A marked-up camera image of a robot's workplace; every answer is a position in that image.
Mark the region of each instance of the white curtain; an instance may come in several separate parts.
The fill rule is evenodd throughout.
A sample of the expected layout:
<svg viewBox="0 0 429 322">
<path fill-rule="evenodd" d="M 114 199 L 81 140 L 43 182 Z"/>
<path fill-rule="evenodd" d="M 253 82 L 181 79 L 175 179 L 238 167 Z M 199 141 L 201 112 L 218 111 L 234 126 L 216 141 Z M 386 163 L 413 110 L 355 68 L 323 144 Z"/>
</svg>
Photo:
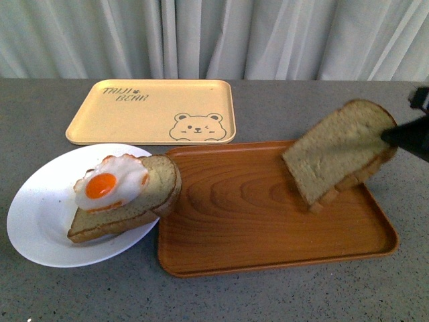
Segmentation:
<svg viewBox="0 0 429 322">
<path fill-rule="evenodd" d="M 0 76 L 429 81 L 429 0 L 1 0 Z"/>
</svg>

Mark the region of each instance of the bear illustration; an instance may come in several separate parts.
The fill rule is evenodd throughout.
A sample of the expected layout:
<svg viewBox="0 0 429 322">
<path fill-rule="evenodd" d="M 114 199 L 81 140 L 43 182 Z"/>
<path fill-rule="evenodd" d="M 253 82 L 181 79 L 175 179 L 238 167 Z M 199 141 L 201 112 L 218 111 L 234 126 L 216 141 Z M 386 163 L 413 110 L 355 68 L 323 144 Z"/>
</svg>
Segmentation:
<svg viewBox="0 0 429 322">
<path fill-rule="evenodd" d="M 176 141 L 219 141 L 227 131 L 222 127 L 222 115 L 211 113 L 207 116 L 179 113 L 170 136 Z"/>
</svg>

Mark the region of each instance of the wooden tray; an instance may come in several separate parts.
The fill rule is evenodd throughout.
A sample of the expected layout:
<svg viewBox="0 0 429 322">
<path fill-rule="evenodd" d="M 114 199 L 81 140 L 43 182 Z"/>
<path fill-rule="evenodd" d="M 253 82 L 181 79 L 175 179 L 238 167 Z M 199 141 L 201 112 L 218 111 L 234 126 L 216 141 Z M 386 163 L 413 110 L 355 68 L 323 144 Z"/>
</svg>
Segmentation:
<svg viewBox="0 0 429 322">
<path fill-rule="evenodd" d="M 280 154 L 292 142 L 175 148 L 177 211 L 160 220 L 158 258 L 177 277 L 392 254 L 395 229 L 365 185 L 306 211 Z"/>
</svg>

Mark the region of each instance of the tray rim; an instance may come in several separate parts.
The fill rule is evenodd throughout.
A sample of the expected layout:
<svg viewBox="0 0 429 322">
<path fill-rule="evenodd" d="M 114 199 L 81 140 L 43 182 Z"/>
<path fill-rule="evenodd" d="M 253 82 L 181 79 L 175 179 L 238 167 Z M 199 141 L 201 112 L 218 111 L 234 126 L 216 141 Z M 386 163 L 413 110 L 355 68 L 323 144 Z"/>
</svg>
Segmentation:
<svg viewBox="0 0 429 322">
<path fill-rule="evenodd" d="M 229 116 L 230 116 L 230 125 L 231 125 L 231 133 L 229 136 L 227 136 L 225 139 L 221 139 L 219 141 L 173 141 L 173 140 L 160 140 L 160 141 L 133 141 L 133 140 L 127 140 L 127 141 L 114 141 L 114 140 L 82 140 L 79 138 L 76 138 L 76 135 L 73 134 L 74 128 L 76 127 L 76 122 L 78 121 L 80 114 L 82 114 L 82 110 L 83 107 L 85 105 L 88 104 L 88 102 L 92 99 L 92 95 L 94 95 L 94 91 L 96 88 L 98 88 L 99 86 L 101 86 L 103 83 L 107 83 L 107 82 L 118 82 L 118 83 L 128 83 L 128 82 L 139 82 L 142 83 L 144 85 L 144 83 L 153 83 L 153 84 L 157 84 L 157 85 L 162 85 L 163 83 L 168 85 L 179 85 L 181 83 L 181 85 L 184 86 L 189 86 L 191 85 L 191 83 L 218 83 L 224 87 L 227 88 L 227 96 L 228 96 L 228 104 L 229 104 Z M 92 145 L 92 144 L 129 144 L 129 145 L 136 145 L 136 146 L 195 146 L 195 145 L 201 145 L 201 146 L 206 146 L 206 145 L 221 145 L 221 144 L 227 144 L 229 142 L 231 142 L 232 140 L 234 140 L 235 136 L 237 134 L 237 125 L 235 123 L 235 113 L 234 113 L 234 102 L 233 102 L 233 92 L 232 92 L 232 88 L 231 85 L 225 81 L 225 80 L 221 80 L 221 79 L 126 79 L 126 78 L 119 78 L 119 79 L 114 79 L 114 78 L 108 78 L 108 79 L 103 79 L 100 80 L 98 82 L 96 82 L 91 89 L 89 90 L 89 92 L 87 93 L 84 101 L 82 102 L 82 104 L 80 105 L 80 107 L 78 108 L 78 110 L 76 111 L 75 115 L 73 116 L 72 120 L 70 121 L 70 123 L 68 124 L 68 127 L 65 131 L 65 136 L 66 139 L 72 143 L 72 144 L 76 144 L 78 146 L 87 146 L 87 145 Z"/>
<path fill-rule="evenodd" d="M 183 147 L 177 147 L 172 148 L 171 150 L 168 150 L 166 152 L 167 155 L 171 156 L 172 154 L 200 154 L 202 151 L 205 151 L 207 149 L 212 149 L 210 151 L 206 151 L 205 153 L 217 153 L 221 152 L 222 150 L 232 152 L 237 147 L 246 147 L 253 149 L 266 149 L 266 148 L 278 148 L 279 146 L 282 146 L 284 144 L 291 144 L 295 140 L 274 140 L 274 141 L 267 141 L 267 142 L 243 142 L 243 143 L 234 143 L 234 144 L 228 144 L 226 146 L 183 146 Z M 390 247 L 388 250 L 383 252 L 367 252 L 367 253 L 356 253 L 356 254 L 349 254 L 345 256 L 329 256 L 325 258 L 313 258 L 313 259 L 307 259 L 307 260 L 298 260 L 295 262 L 279 262 L 279 263 L 271 263 L 271 264 L 258 264 L 258 265 L 250 265 L 250 266 L 240 266 L 240 267 L 230 267 L 230 268 L 217 268 L 212 270 L 197 270 L 197 271 L 187 271 L 187 272 L 177 272 L 173 269 L 171 269 L 168 264 L 165 262 L 165 256 L 162 256 L 162 252 L 164 250 L 164 244 L 163 244 L 163 226 L 164 226 L 164 220 L 161 219 L 159 222 L 159 229 L 158 229 L 158 260 L 160 262 L 161 267 L 171 274 L 172 276 L 178 277 L 178 278 L 194 278 L 194 277 L 203 277 L 203 276 L 217 276 L 221 274 L 231 274 L 231 273 L 240 273 L 240 272 L 256 272 L 261 270 L 271 270 L 271 269 L 277 269 L 277 268 L 292 268 L 292 267 L 299 267 L 299 266 L 309 266 L 309 265 L 316 265 L 316 264 L 329 264 L 329 263 L 335 263 L 335 262 L 344 262 L 344 261 L 352 261 L 352 260 L 364 260 L 364 259 L 370 259 L 370 258 L 382 258 L 386 256 L 390 256 L 393 253 L 395 253 L 399 246 L 400 246 L 400 237 L 398 232 L 396 231 L 395 227 L 393 226 L 392 222 L 390 221 L 389 217 L 386 215 L 384 210 L 380 207 L 380 204 L 377 202 L 374 195 L 371 193 L 371 191 L 368 189 L 365 183 L 361 183 L 357 186 L 357 188 L 360 188 L 363 190 L 363 192 L 369 197 L 369 202 L 374 204 L 374 207 L 377 208 L 379 211 L 379 215 L 382 220 L 385 221 L 385 227 L 388 227 L 388 232 L 392 235 L 392 247 Z"/>
</svg>

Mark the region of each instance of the bread slice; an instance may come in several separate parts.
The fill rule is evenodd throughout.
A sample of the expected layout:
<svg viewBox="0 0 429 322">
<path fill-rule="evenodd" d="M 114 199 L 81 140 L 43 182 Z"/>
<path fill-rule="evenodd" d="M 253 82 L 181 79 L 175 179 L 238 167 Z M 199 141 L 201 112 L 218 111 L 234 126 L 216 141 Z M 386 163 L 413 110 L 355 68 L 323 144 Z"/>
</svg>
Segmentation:
<svg viewBox="0 0 429 322">
<path fill-rule="evenodd" d="M 282 158 L 309 210 L 320 212 L 341 191 L 364 182 L 390 160 L 397 147 L 380 135 L 395 126 L 381 106 L 353 100 L 288 148 Z"/>
<path fill-rule="evenodd" d="M 180 172 L 166 155 L 140 157 L 149 172 L 149 183 L 132 202 L 118 209 L 91 214 L 77 209 L 67 237 L 74 243 L 86 242 L 110 233 L 124 231 L 168 216 L 182 188 Z"/>
</svg>

